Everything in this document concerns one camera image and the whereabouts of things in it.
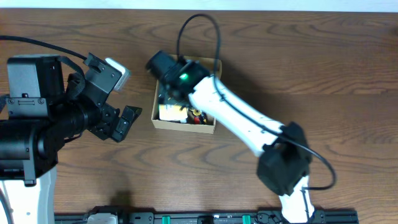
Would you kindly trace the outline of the small yellow spiral notepad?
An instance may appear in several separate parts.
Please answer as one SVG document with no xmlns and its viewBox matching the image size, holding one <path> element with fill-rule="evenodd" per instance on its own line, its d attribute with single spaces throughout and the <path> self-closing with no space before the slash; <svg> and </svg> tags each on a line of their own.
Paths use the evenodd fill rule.
<svg viewBox="0 0 398 224">
<path fill-rule="evenodd" d="M 159 105 L 159 119 L 162 121 L 181 121 L 188 118 L 188 110 L 181 105 Z"/>
</svg>

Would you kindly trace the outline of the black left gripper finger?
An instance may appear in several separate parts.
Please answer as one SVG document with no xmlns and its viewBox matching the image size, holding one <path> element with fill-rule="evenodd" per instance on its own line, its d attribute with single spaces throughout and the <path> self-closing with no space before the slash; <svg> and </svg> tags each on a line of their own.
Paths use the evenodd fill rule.
<svg viewBox="0 0 398 224">
<path fill-rule="evenodd" d="M 121 119 L 128 124 L 132 124 L 141 115 L 141 113 L 142 108 L 140 107 L 125 106 L 121 115 Z"/>
<path fill-rule="evenodd" d="M 130 127 L 131 123 L 128 120 L 126 120 L 125 118 L 120 118 L 117 125 L 113 129 L 111 139 L 115 142 L 123 141 L 126 138 Z"/>
</svg>

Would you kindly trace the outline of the cardboard box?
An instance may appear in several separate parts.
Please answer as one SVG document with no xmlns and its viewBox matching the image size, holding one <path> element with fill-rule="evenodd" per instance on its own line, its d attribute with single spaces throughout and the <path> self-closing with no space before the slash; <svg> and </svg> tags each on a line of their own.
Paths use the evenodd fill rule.
<svg viewBox="0 0 398 224">
<path fill-rule="evenodd" d="M 157 79 L 151 114 L 151 121 L 155 128 L 195 133 L 214 133 L 216 118 L 202 110 L 202 112 L 206 114 L 207 124 L 194 124 L 193 116 L 190 111 L 190 108 L 194 107 L 191 103 L 189 106 L 184 106 L 188 110 L 188 118 L 186 120 L 160 120 L 158 87 L 159 83 L 169 85 L 174 90 L 177 90 L 179 95 L 189 100 L 188 95 L 193 93 L 193 87 L 199 84 L 202 79 L 212 78 L 213 75 L 220 76 L 222 74 L 222 63 L 220 60 L 203 57 L 177 57 L 176 55 L 170 55 L 167 52 L 159 51 L 150 58 L 146 64 L 146 69 Z"/>
</svg>

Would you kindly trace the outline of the correction tape dispenser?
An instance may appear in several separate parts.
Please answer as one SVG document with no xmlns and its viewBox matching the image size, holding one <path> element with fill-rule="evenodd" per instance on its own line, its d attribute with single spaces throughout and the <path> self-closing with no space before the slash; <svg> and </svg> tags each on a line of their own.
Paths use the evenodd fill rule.
<svg viewBox="0 0 398 224">
<path fill-rule="evenodd" d="M 202 124 L 207 124 L 207 118 L 206 118 L 206 114 L 204 112 L 202 112 L 202 110 L 198 110 L 195 108 L 190 108 L 191 114 L 193 116 L 193 122 L 194 122 L 194 117 L 195 116 L 199 116 Z"/>
</svg>

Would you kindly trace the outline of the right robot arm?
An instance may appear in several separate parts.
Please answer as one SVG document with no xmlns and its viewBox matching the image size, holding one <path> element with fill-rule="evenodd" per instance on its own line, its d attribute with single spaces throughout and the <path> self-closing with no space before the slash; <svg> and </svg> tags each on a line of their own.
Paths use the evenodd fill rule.
<svg viewBox="0 0 398 224">
<path fill-rule="evenodd" d="M 279 196 L 289 223 L 309 223 L 315 208 L 308 192 L 308 150 L 303 129 L 267 117 L 228 90 L 218 78 L 220 61 L 211 68 L 199 60 L 173 57 L 164 51 L 149 59 L 146 69 L 178 100 L 214 117 L 258 158 L 257 176 Z"/>
</svg>

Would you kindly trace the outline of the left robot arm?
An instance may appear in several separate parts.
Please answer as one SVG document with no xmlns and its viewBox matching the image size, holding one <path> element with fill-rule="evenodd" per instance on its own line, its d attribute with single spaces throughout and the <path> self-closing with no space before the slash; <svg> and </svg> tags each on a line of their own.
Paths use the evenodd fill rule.
<svg viewBox="0 0 398 224">
<path fill-rule="evenodd" d="M 1 222 L 53 223 L 58 152 L 89 131 L 123 141 L 141 109 L 107 103 L 130 71 L 89 55 L 87 71 L 68 57 L 16 55 L 7 61 L 10 93 L 1 121 Z"/>
</svg>

